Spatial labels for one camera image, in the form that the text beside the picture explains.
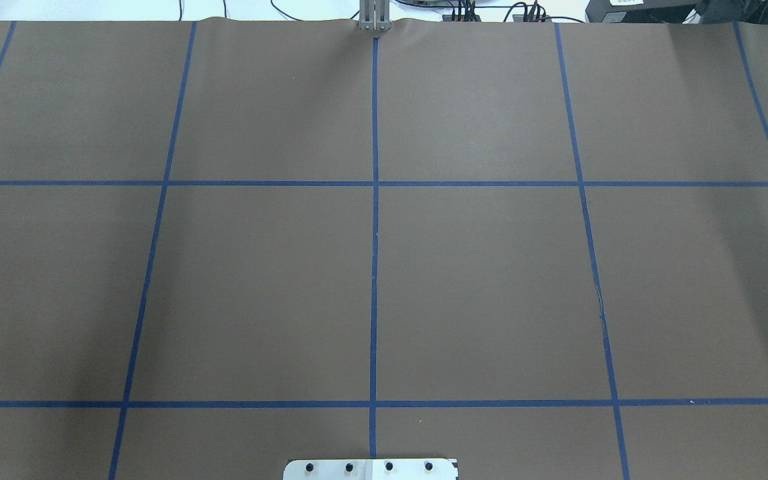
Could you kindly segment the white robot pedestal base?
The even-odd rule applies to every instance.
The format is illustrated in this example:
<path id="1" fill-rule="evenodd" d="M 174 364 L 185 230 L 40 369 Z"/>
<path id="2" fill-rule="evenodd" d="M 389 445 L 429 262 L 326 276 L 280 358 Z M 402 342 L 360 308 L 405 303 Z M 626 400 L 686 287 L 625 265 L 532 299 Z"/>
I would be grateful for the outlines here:
<path id="1" fill-rule="evenodd" d="M 456 459 L 298 459 L 283 479 L 458 479 Z"/>

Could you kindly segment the black power strip with plugs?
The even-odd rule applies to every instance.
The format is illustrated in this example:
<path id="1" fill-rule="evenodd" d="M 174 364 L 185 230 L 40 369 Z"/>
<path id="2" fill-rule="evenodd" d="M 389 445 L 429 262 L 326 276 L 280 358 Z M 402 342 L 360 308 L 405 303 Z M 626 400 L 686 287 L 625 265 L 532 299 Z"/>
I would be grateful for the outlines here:
<path id="1" fill-rule="evenodd" d="M 537 1 L 443 1 L 442 15 L 478 16 L 480 21 L 514 21 L 522 15 L 524 21 L 551 17 L 543 4 Z"/>

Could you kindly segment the aluminium frame post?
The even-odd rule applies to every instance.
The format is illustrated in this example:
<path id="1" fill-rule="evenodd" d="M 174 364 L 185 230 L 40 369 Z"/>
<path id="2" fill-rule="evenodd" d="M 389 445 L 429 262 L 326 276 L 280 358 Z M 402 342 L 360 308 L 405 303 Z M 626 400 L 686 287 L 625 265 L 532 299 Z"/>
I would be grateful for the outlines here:
<path id="1" fill-rule="evenodd" d="M 390 1 L 360 0 L 357 24 L 361 31 L 388 31 L 392 27 Z"/>

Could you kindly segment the black device box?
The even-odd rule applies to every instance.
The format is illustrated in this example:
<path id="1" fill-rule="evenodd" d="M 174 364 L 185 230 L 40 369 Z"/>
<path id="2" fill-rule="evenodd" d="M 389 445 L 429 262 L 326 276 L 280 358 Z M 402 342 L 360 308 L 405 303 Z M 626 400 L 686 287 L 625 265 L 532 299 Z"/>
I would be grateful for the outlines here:
<path id="1" fill-rule="evenodd" d="M 589 1 L 591 23 L 749 23 L 768 25 L 768 1 Z"/>

